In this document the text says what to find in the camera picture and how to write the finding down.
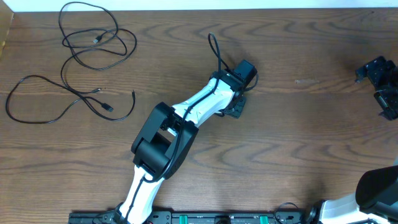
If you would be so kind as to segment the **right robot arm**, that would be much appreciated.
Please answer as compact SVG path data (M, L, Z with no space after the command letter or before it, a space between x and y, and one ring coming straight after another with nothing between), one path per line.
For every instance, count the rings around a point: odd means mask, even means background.
M380 115L396 120L397 65L379 56L356 70L356 81L364 78L375 88ZM355 193L316 203L302 223L397 223L397 162L365 172Z

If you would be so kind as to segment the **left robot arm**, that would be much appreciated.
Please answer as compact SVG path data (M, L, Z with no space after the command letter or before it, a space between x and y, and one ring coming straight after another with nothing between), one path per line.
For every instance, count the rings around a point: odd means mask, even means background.
M117 208L117 223L144 223L163 181L185 160L198 128L212 115L240 117L244 92L257 80L255 66L242 60L235 69L214 72L208 84L191 98L168 106L159 103L134 140L134 179L126 200Z

